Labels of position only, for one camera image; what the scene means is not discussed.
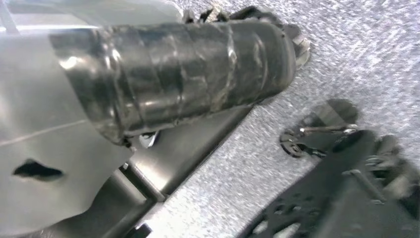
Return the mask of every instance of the gray metal surface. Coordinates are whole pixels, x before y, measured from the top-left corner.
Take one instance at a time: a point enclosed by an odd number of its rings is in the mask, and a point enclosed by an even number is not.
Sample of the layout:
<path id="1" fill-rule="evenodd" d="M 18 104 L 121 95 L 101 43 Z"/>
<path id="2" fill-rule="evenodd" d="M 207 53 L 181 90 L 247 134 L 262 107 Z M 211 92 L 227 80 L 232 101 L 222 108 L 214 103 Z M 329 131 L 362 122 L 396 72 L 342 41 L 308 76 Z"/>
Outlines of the gray metal surface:
<path id="1" fill-rule="evenodd" d="M 278 136 L 314 105 L 346 98 L 359 125 L 395 134 L 420 160 L 420 2 L 418 0 L 176 1 L 234 11 L 255 4 L 302 26 L 310 62 L 276 100 L 255 108 L 209 160 L 148 218 L 153 238 L 233 237 L 314 161 L 293 159 Z"/>
<path id="2" fill-rule="evenodd" d="M 8 237 L 86 211 L 112 172 L 132 155 L 93 128 L 57 64 L 49 39 L 36 32 L 177 21 L 180 15 L 164 1 L 120 0 L 1 0 L 0 14 L 0 237 Z M 33 55 L 42 57 L 33 59 Z M 42 67 L 54 77 L 44 77 Z M 28 161 L 62 174 L 54 178 L 30 175 L 33 169 L 17 173 Z M 126 195 L 118 189 L 115 193 Z M 78 226 L 70 223 L 58 227 Z M 95 230 L 100 237 L 102 230 Z"/>
<path id="3" fill-rule="evenodd" d="M 93 128 L 46 37 L 2 37 L 0 51 L 0 236 L 12 236 L 84 212 L 132 153 Z M 62 174 L 31 175 L 31 166 L 18 173 L 28 161 Z"/>

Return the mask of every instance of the wrapped tube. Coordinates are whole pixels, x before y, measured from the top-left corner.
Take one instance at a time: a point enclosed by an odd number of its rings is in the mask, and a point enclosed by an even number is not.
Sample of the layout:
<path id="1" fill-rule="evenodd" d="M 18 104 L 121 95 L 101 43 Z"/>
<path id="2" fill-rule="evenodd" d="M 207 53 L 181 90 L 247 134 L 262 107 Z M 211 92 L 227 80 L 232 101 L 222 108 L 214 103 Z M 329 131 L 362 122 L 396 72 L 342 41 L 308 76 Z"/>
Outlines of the wrapped tube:
<path id="1" fill-rule="evenodd" d="M 116 144 L 272 97 L 296 68 L 284 31 L 252 20 L 74 29 L 50 40 L 86 114 Z"/>

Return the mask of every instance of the black plastic bracket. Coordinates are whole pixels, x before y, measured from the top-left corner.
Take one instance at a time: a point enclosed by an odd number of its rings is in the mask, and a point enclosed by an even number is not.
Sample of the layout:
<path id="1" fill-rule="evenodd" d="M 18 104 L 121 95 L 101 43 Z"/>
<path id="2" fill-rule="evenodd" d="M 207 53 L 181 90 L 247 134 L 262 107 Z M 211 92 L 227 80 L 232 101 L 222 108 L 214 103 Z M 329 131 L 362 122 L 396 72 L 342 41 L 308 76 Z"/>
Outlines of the black plastic bracket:
<path id="1" fill-rule="evenodd" d="M 357 114 L 349 102 L 332 100 L 287 131 L 291 143 L 282 146 L 289 154 L 322 161 L 269 204 L 240 238 L 282 237 L 288 227 L 294 227 L 289 238 L 420 236 L 419 173 L 399 156 L 393 136 L 378 140 L 369 130 L 349 131 L 346 125 L 355 124 Z"/>

